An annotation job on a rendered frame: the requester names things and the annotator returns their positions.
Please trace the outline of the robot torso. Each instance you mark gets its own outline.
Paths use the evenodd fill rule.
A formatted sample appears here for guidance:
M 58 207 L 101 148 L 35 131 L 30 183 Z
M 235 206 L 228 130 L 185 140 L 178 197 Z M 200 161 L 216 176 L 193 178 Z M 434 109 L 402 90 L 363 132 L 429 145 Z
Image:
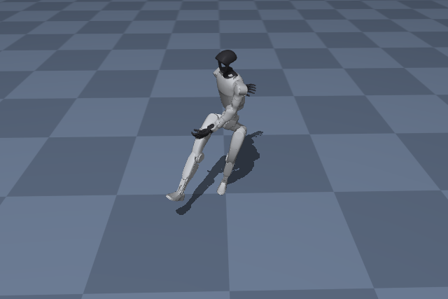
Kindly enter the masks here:
M 221 71 L 219 71 L 216 75 L 217 87 L 218 87 L 218 91 L 219 91 L 219 95 L 220 95 L 220 100 L 221 100 L 224 108 L 228 105 L 232 105 L 232 98 L 235 93 L 234 88 L 235 88 L 236 81 L 244 82 L 242 77 L 239 74 L 237 77 L 233 76 L 232 74 L 230 74 L 228 76 L 229 77 L 232 76 L 232 78 L 224 78 L 223 73 Z M 239 105 L 238 110 L 240 110 L 244 107 L 244 103 L 245 103 L 245 97 L 241 101 L 241 104 Z M 225 110 L 223 113 L 225 113 Z M 236 112 L 236 114 L 233 115 L 231 120 L 229 120 L 228 122 L 226 122 L 226 124 L 224 124 L 223 128 L 226 130 L 234 131 L 235 125 L 237 124 L 238 120 L 239 120 L 239 116 L 237 115 L 237 112 Z

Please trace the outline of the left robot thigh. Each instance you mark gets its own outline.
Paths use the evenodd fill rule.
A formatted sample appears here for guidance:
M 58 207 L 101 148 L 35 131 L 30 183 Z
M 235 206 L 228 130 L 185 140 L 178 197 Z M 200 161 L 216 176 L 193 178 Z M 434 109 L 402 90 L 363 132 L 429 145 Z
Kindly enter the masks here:
M 239 150 L 244 142 L 246 131 L 247 131 L 246 127 L 237 122 L 230 142 L 229 153 L 227 153 L 227 157 L 225 159 L 227 163 L 229 162 L 231 162 L 232 164 L 235 163 Z

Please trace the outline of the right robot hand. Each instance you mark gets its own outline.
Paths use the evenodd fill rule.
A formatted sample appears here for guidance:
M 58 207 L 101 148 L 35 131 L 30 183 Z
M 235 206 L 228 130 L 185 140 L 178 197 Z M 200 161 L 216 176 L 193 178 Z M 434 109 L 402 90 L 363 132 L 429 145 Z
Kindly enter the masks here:
M 246 84 L 246 86 L 247 86 L 247 88 L 248 88 L 248 92 L 255 94 L 254 92 L 249 91 L 249 90 L 254 90 L 254 89 L 251 89 L 251 88 L 255 88 L 255 87 L 250 86 L 250 85 L 254 85 L 254 84 Z M 254 86 L 256 86 L 256 85 L 254 85 Z M 256 88 L 255 88 L 255 89 L 256 89 Z M 254 90 L 254 91 L 256 91 L 256 90 Z M 247 96 L 250 96 L 250 95 L 248 95 L 248 94 L 246 94 L 246 95 L 247 95 Z

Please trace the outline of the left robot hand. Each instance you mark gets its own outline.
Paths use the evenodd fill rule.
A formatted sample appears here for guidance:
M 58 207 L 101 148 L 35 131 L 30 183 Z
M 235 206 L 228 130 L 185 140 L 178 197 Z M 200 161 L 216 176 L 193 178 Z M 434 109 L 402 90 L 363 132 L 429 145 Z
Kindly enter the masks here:
M 202 139 L 202 138 L 206 137 L 209 133 L 213 133 L 213 132 L 211 131 L 211 129 L 212 129 L 213 127 L 214 127 L 214 124 L 211 124 L 211 125 L 207 126 L 206 129 L 203 129 L 203 130 L 196 130 L 196 129 L 194 129 L 194 131 L 196 131 L 196 132 L 198 132 L 198 133 L 193 133 L 193 132 L 191 132 L 191 133 L 192 133 L 192 135 L 193 135 L 194 137 L 196 137 L 196 138 L 198 138 L 198 139 Z

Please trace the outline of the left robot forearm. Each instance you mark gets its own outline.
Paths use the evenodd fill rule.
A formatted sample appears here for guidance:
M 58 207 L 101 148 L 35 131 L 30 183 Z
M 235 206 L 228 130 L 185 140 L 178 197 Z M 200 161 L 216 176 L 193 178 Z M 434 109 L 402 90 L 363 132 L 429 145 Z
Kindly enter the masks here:
M 225 113 L 221 115 L 221 117 L 216 120 L 214 123 L 214 127 L 211 129 L 212 132 L 216 132 L 218 129 L 222 128 L 226 122 L 231 120 L 234 115 L 234 111 L 232 109 L 228 109 Z

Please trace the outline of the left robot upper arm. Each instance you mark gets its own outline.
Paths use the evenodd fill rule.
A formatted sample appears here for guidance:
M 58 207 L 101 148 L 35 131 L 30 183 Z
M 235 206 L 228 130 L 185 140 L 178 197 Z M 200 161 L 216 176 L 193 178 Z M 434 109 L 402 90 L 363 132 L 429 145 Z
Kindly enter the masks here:
M 241 104 L 243 98 L 246 96 L 247 92 L 248 92 L 247 86 L 241 81 L 236 81 L 234 87 L 235 94 L 232 98 L 232 105 L 226 106 L 225 111 L 227 111 L 228 109 L 232 109 L 234 111 L 234 114 L 236 114 L 239 105 Z

